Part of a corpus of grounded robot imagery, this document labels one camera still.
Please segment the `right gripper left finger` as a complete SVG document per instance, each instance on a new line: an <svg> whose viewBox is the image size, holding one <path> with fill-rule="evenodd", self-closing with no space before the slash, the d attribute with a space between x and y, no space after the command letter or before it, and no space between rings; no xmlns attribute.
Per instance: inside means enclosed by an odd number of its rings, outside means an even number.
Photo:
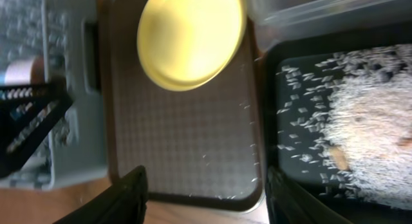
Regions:
<svg viewBox="0 0 412 224"><path fill-rule="evenodd" d="M148 201L145 167L138 166L57 224L143 224Z"/></svg>

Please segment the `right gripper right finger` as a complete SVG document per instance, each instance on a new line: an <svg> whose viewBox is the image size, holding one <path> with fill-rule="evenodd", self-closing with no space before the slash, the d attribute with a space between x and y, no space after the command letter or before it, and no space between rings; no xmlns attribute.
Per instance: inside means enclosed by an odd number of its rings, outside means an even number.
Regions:
<svg viewBox="0 0 412 224"><path fill-rule="evenodd" d="M269 221L276 224L351 224L275 167L267 169Z"/></svg>

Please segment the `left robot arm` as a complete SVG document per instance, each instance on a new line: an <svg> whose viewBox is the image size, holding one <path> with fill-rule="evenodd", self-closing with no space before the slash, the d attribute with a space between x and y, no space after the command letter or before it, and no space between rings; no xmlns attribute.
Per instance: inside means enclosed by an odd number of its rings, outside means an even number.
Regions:
<svg viewBox="0 0 412 224"><path fill-rule="evenodd" d="M1 177L19 171L73 101L63 83L1 86Z"/></svg>

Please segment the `yellow plate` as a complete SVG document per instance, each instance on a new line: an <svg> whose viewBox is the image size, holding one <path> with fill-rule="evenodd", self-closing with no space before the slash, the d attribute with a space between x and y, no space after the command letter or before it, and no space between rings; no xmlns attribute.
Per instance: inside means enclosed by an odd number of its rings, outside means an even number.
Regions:
<svg viewBox="0 0 412 224"><path fill-rule="evenodd" d="M166 90L198 88L236 55L246 21L245 0L148 0L136 33L142 69Z"/></svg>

